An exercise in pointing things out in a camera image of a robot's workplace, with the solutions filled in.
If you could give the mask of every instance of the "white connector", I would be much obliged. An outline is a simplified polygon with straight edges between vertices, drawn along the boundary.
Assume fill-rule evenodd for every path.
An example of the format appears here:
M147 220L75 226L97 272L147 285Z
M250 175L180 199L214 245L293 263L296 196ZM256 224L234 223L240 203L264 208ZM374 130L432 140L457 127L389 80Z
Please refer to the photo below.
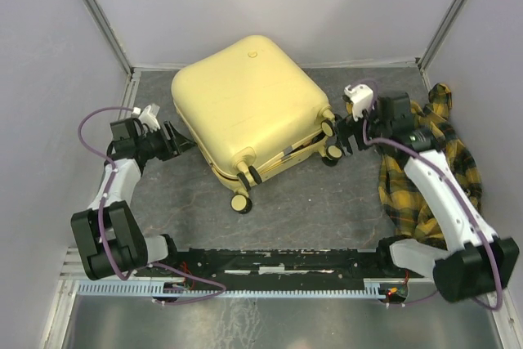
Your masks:
M349 85L343 89L343 92L351 100L352 117L354 120L363 118L363 111L369 111L373 102L373 89L364 84L356 85L354 87Z
M158 112L160 111L160 107L156 104L147 105L144 110L141 111L140 116L138 116L138 120L141 121L142 124L147 124L149 129L151 131L156 131L160 129L160 124L158 123L158 120L156 119L156 116L158 115Z

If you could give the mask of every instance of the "metal corner post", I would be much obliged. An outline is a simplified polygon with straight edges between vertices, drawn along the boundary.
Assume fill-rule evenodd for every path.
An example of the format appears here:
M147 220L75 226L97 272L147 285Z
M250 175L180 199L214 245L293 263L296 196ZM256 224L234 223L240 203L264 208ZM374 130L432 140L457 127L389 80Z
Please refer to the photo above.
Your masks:
M117 38L114 36L113 30L110 28L110 23L105 17L103 10L96 0L83 0L87 9L92 15L92 18L100 28L101 33L110 45L113 53L116 55L118 62L122 66L123 70L128 74L132 74L132 66L129 59L125 56L125 52L118 43Z
M450 7L445 13L445 16L441 21L440 25L438 26L436 33L432 37L432 40L429 42L425 53L418 62L418 68L422 72L422 75L425 73L427 67L434 59L434 56L440 49L440 46L445 40L445 37L447 36L448 32L450 31L452 24L458 17L459 12L463 9L463 6L466 2L467 0L453 0L450 4Z

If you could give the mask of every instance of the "gray floor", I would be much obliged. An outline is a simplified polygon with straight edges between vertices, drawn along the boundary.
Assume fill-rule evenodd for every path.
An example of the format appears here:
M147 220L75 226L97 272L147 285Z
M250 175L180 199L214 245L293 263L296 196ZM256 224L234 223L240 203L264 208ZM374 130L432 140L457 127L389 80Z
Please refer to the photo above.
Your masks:
M359 78L376 78L382 90L405 90L420 104L427 90L415 68L306 69L345 115L342 89ZM171 71L142 72L135 106L161 106L159 117L186 134L171 97ZM374 248L394 227L378 197L381 159L355 152L328 168L319 156L256 186L253 210L230 208L231 192L213 176L197 148L147 164L132 199L145 235L168 233L179 249L193 248Z

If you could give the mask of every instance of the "suitcase shell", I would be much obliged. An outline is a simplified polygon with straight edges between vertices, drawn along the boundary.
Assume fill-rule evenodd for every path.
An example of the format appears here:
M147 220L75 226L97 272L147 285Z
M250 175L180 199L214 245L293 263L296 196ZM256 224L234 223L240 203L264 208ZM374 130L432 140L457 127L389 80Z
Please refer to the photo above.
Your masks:
M321 123L334 118L325 93L263 36L180 70L172 98L215 174L243 194L239 172L257 184L249 166L264 181L314 151L324 156Z

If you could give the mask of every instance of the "yellow plaid fabric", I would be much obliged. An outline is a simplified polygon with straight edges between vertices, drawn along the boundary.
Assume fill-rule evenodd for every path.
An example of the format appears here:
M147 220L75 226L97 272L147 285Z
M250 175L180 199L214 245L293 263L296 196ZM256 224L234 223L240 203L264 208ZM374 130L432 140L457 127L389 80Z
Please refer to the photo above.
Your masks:
M480 211L482 191L480 173L474 158L458 139L448 121L452 108L450 89L439 83L431 89L428 98L429 104L423 109L418 103L410 102L415 125L425 126L431 130L445 153L450 170L459 185L474 207ZM398 235L407 235L432 246L445 247L440 226L425 199L400 169L398 163L389 156L383 156L378 190L385 212L396 225Z

